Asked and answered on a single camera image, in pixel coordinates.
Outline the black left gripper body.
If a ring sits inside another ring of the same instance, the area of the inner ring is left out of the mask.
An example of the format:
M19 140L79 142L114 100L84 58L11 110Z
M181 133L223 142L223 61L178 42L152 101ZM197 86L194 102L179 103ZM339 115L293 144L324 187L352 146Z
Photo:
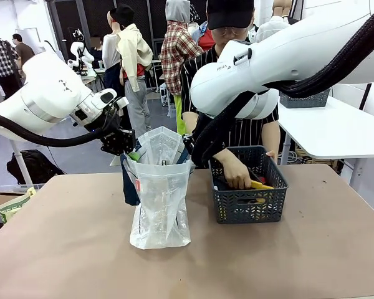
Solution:
M102 151L120 156L123 153L131 153L135 149L137 139L135 130L111 124L103 129L100 141Z

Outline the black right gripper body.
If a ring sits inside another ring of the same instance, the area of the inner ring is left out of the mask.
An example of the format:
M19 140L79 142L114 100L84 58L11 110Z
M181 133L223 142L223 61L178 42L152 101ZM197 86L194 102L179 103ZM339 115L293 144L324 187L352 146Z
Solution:
M184 134L182 136L183 143L185 145L185 149L187 150L189 155L192 155L194 149L194 138L192 134Z

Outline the person's right hand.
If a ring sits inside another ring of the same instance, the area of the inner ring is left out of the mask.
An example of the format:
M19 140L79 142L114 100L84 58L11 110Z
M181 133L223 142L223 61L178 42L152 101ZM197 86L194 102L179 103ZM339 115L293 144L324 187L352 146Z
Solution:
M224 177L234 189L250 189L251 178L247 167L228 149L214 156L223 166Z

